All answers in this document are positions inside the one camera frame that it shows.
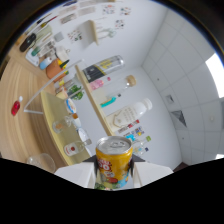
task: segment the desk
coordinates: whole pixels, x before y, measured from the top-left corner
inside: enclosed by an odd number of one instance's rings
[[[4,159],[26,163],[29,156],[43,152],[55,161],[56,168],[67,164],[57,152],[46,127],[43,115],[23,112],[25,104],[46,82],[46,74],[32,72],[32,67],[11,57],[0,81],[0,152]],[[53,83],[45,91],[54,94]],[[11,107],[23,96],[17,115],[11,115]],[[30,110],[41,110],[41,98],[37,96],[29,106]]]
[[[61,158],[67,165],[74,165],[76,163],[81,163],[82,161],[90,158],[86,150],[73,156],[67,156],[64,153],[64,146],[74,142],[76,140],[81,141],[76,129],[73,125],[64,130],[63,132],[57,134],[52,128],[52,123],[54,121],[61,120],[64,116],[68,116],[68,112],[65,107],[64,100],[53,96],[45,91],[41,92],[41,105],[42,111],[44,112],[44,120],[46,122],[50,136],[54,142],[55,148],[60,154]]]

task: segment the white wall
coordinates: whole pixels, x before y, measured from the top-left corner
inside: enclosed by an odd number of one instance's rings
[[[167,110],[183,111],[187,128],[177,124],[176,132],[182,160],[188,165],[214,160],[224,152],[220,99],[205,64],[213,54],[191,23],[168,11],[143,63]],[[173,97],[173,104],[167,103],[167,95]]]
[[[71,50],[69,53],[71,60],[68,66],[80,59],[84,59],[87,66],[90,66],[115,55],[121,55],[125,60],[126,66],[121,72],[140,66],[158,33],[166,14],[166,8],[148,0],[128,0],[115,3],[96,1],[97,4],[93,5],[93,7],[95,7],[94,13],[79,16],[78,11],[83,9],[80,8],[80,2],[87,1],[78,1],[76,10],[68,12],[63,16],[58,16],[49,23],[53,35],[62,32],[64,36],[64,40],[56,43],[56,46],[62,45],[66,49]],[[115,6],[115,13],[103,15],[103,5]],[[121,7],[131,7],[131,14],[121,16]],[[57,16],[64,8],[65,7],[59,6],[53,9],[51,11],[52,14],[44,21]],[[77,18],[65,24],[61,24],[60,19],[71,13],[75,13]],[[119,19],[125,21],[124,29],[117,30],[115,37],[105,38],[101,41],[101,44],[97,46],[93,40],[92,30],[88,20],[100,22],[104,28],[115,28],[115,21]],[[75,29],[79,29],[82,32],[83,39],[71,44],[67,34]],[[75,69],[70,69],[69,72],[70,75],[64,78],[65,81],[74,76]]]
[[[181,153],[177,135],[161,96],[146,72],[140,67],[157,36],[167,9],[162,5],[148,0],[129,0],[123,3],[116,2],[110,4],[114,4],[117,11],[114,15],[105,16],[106,19],[103,20],[105,28],[108,28],[108,26],[112,27],[116,19],[125,20],[125,28],[123,30],[118,30],[114,38],[104,39],[99,46],[97,46],[95,42],[92,42],[92,33],[86,22],[89,19],[103,17],[102,3],[98,3],[95,6],[96,12],[93,14],[78,17],[64,25],[61,25],[59,22],[61,17],[50,23],[54,34],[62,31],[65,37],[65,39],[57,45],[63,45],[66,49],[71,49],[69,54],[71,61],[69,64],[84,58],[89,66],[114,55],[121,55],[123,57],[126,64],[125,68],[109,76],[112,81],[115,81],[117,78],[132,74],[137,78],[138,83],[128,92],[122,94],[122,97],[115,103],[106,107],[105,113],[110,114],[125,105],[148,97],[153,103],[153,109],[140,118],[139,125],[127,131],[132,131],[141,125],[145,134],[139,137],[139,139],[143,139],[147,135],[152,139],[146,145],[149,148],[149,152],[143,156],[143,159],[174,169],[181,163]],[[130,16],[119,15],[119,10],[122,6],[132,8]],[[61,9],[60,7],[55,9],[51,17],[57,15],[58,11]],[[83,41],[70,44],[67,33],[76,28],[82,30]],[[95,154],[96,141],[106,136],[106,133],[86,95],[84,95],[80,101],[77,101],[76,106],[82,126],[88,131],[93,142],[88,148],[92,154]]]
[[[148,97],[152,101],[153,109],[147,111],[146,114],[139,119],[140,123],[138,125],[136,124],[133,128],[130,128],[121,134],[118,132],[116,132],[116,134],[123,136],[127,132],[142,126],[145,133],[138,138],[144,139],[149,135],[152,139],[146,144],[146,147],[149,148],[149,152],[143,155],[143,159],[174,169],[181,163],[181,153],[177,135],[164,102],[154,84],[141,67],[131,69],[122,74],[113,74],[114,82],[116,82],[117,79],[126,77],[130,74],[134,75],[137,79],[136,86],[126,90],[113,104],[105,107],[104,112],[106,115],[109,115],[110,113],[121,109],[123,106]],[[89,146],[89,149],[95,154],[96,141],[101,137],[106,136],[106,133],[98,122],[98,118],[86,96],[81,101],[77,102],[77,107],[77,112],[82,120],[82,125],[88,129],[88,133],[93,140],[93,144]]]

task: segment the picture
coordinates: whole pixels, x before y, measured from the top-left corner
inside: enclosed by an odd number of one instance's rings
[[[71,43],[73,44],[74,42],[78,40],[82,40],[82,34],[79,32],[79,30],[74,30],[71,33],[68,33],[68,38],[70,39]]]
[[[103,15],[115,13],[114,5],[103,5],[102,7],[103,7]]]
[[[130,15],[131,13],[131,8],[130,7],[122,7],[120,11],[121,16],[127,16]]]
[[[124,20],[116,20],[115,22],[115,28],[116,29],[123,29],[124,28]]]

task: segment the sticker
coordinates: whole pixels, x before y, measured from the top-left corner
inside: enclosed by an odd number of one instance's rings
[[[121,16],[128,16],[131,13],[131,8],[130,7],[122,7],[120,11]]]
[[[124,29],[124,20],[123,19],[116,20],[115,28],[116,29]]]
[[[61,23],[64,24],[64,23],[67,23],[73,19],[76,19],[76,14],[73,13],[73,14],[70,14],[68,16],[65,16],[64,18],[61,19]]]
[[[126,131],[127,129],[128,129],[128,127],[123,127],[118,130],[118,133],[122,133],[122,132]]]
[[[72,7],[69,7],[67,9],[63,9],[63,10],[59,11],[58,15],[59,16],[63,16],[67,12],[71,12],[71,11],[76,10],[76,9],[77,9],[77,6],[76,5],[73,5]]]
[[[71,33],[68,33],[68,38],[70,39],[71,43],[73,44],[74,42],[78,40],[82,40],[82,33],[79,30],[74,30]]]
[[[91,5],[96,5],[96,0],[85,1],[85,2],[80,2],[79,3],[80,8],[91,6]]]
[[[90,13],[94,13],[96,11],[95,7],[88,7],[79,10],[79,16],[84,16]]]
[[[114,5],[102,5],[102,7],[103,7],[103,15],[115,13]]]
[[[126,136],[128,136],[128,135],[130,135],[130,134],[131,134],[130,132],[126,133],[126,134],[124,135],[124,137],[126,137]]]

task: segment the paper sign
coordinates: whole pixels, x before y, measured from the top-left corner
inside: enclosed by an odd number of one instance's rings
[[[124,20],[123,19],[116,20],[115,21],[115,28],[116,29],[124,29]]]
[[[128,16],[131,13],[131,8],[130,7],[122,7],[120,11],[121,16]]]
[[[115,13],[114,5],[102,5],[102,7],[103,7],[103,15]]]

